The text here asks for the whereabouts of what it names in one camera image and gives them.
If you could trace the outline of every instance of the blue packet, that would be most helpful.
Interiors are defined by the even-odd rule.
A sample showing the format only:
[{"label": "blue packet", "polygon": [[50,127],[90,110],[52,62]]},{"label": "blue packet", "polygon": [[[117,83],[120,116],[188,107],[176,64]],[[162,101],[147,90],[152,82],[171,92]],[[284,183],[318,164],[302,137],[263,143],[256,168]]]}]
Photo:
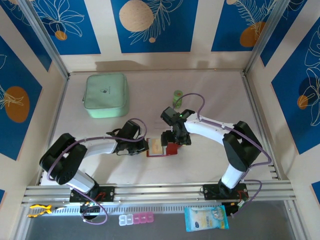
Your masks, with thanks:
[{"label": "blue packet", "polygon": [[225,206],[186,207],[184,209],[187,232],[206,229],[229,229]]}]

